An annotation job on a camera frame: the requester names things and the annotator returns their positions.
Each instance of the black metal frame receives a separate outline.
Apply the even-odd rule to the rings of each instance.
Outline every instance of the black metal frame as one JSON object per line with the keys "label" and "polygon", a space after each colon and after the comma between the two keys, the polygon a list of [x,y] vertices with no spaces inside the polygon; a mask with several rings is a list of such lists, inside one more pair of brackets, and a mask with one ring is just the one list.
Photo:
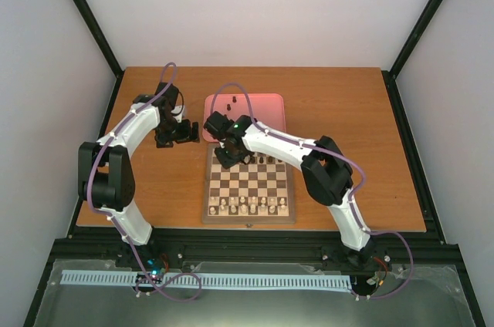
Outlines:
{"label": "black metal frame", "polygon": [[[124,71],[118,65],[118,61],[105,40],[86,0],[73,1],[116,76],[115,87],[100,129],[101,137],[107,128]],[[454,265],[457,268],[475,323],[478,326],[484,326],[486,324],[482,318],[458,245],[445,243],[396,84],[399,72],[441,2],[442,0],[429,0],[391,70],[382,72],[427,229],[425,233],[413,232],[404,233],[403,235],[411,247],[414,261],[417,264]],[[79,228],[75,225],[82,203],[82,200],[79,199],[67,238],[55,240],[53,244],[38,290],[24,324],[26,327],[34,324],[53,262],[56,259],[115,259],[123,250],[120,236],[114,228]],[[327,248],[336,248],[340,245],[340,235],[337,232],[239,232],[157,228],[154,229],[154,234],[166,248],[173,268],[183,268],[187,264],[201,261],[275,261],[310,264],[322,269],[339,270],[344,274],[359,275],[362,273],[344,266],[335,269],[333,263],[330,264],[322,260],[322,254]],[[381,236],[379,237],[379,244],[386,248],[387,254],[390,255],[395,264],[406,264],[408,262],[408,254],[397,238],[389,235]]]}

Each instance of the chess board frame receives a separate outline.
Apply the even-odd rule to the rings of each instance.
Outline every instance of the chess board frame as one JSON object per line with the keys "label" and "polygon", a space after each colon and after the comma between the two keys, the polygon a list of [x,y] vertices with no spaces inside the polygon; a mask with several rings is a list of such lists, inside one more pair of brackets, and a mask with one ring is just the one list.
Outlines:
{"label": "chess board frame", "polygon": [[208,158],[206,162],[206,177],[205,177],[205,189],[204,189],[204,200],[202,204],[202,222],[204,224],[245,224],[245,225],[254,225],[254,224],[294,224],[296,220],[295,214],[295,201],[293,194],[293,167],[288,163],[283,162],[285,165],[286,172],[286,205],[288,208],[288,215],[277,215],[277,214],[268,214],[266,216],[261,216],[257,214],[248,214],[247,215],[210,215],[209,214],[209,193],[211,188],[211,168],[213,165],[213,156],[214,149],[218,147],[218,143],[210,143],[208,146]]}

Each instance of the chessboard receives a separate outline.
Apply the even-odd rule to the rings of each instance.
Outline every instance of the chessboard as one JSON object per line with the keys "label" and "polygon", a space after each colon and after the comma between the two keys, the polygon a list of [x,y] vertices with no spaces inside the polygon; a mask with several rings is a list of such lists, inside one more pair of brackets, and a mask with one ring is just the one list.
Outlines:
{"label": "chessboard", "polygon": [[295,223],[292,167],[263,153],[225,169],[208,147],[202,221],[206,224]]}

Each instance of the wooden table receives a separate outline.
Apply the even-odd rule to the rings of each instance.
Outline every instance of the wooden table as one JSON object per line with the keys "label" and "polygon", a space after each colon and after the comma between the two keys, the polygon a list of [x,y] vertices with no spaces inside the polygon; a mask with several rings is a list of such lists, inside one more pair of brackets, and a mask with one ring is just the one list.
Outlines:
{"label": "wooden table", "polygon": [[[107,131],[128,112],[138,94],[154,93],[160,72],[158,67],[127,68]],[[241,83],[250,93],[279,93],[285,102],[288,133],[315,139],[326,134],[345,156],[363,167],[367,184],[356,199],[370,228],[425,231],[379,69],[181,67],[175,85],[184,94],[188,118],[201,124],[205,98],[231,81]],[[207,146],[202,140],[157,149],[154,133],[150,133],[136,150],[132,156],[135,199],[153,226],[245,228],[201,222]],[[302,174],[296,169],[293,173],[296,223],[255,225],[253,229],[336,230],[328,210],[306,192]],[[357,183],[360,175],[354,172],[353,178]],[[84,203],[77,225],[109,222],[92,214]]]}

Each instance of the black cable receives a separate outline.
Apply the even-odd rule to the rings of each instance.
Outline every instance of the black cable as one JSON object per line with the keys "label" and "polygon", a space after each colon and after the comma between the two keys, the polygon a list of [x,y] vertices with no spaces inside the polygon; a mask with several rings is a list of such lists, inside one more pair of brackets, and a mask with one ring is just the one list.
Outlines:
{"label": "black cable", "polygon": [[180,98],[182,98],[182,107],[180,108],[180,111],[178,113],[171,113],[172,116],[178,116],[184,110],[184,95],[182,94],[182,92],[180,90],[178,91],[178,94],[180,94]]}

